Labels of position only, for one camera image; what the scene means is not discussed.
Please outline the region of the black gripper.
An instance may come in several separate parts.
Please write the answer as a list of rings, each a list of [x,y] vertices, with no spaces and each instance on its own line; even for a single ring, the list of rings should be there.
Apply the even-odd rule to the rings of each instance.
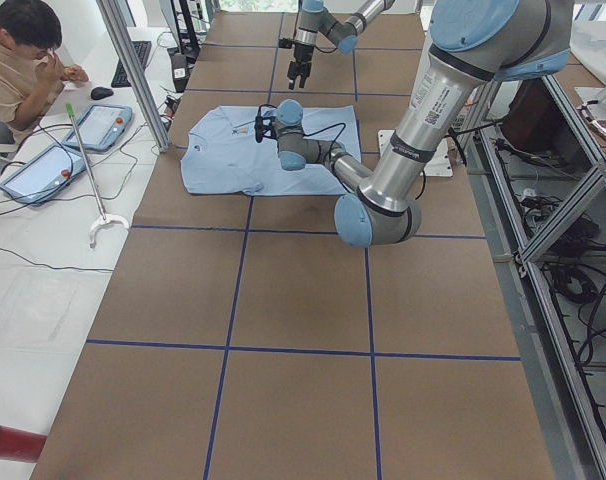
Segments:
[[[304,88],[310,77],[313,57],[313,46],[303,43],[294,44],[294,59],[290,62],[287,72],[288,88],[294,90],[297,79],[299,87]]]

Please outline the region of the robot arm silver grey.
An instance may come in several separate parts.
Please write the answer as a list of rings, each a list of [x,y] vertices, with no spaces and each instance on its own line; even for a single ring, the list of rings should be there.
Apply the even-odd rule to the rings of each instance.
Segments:
[[[291,38],[279,39],[278,47],[293,49],[293,59],[287,70],[288,89],[303,88],[312,71],[312,59],[317,49],[317,35],[325,37],[336,50],[348,54],[357,46],[358,37],[382,12],[389,10],[394,0],[365,1],[344,22],[337,19],[321,0],[298,2],[295,27]]]
[[[338,141],[309,137],[303,108],[282,102],[255,118],[256,141],[277,143],[282,169],[325,166],[347,188],[335,205],[339,237],[355,247],[389,245],[413,236],[421,210],[412,184],[475,88],[490,81],[540,78],[560,71],[570,54],[570,1],[438,1],[423,47],[428,66],[374,170]]]

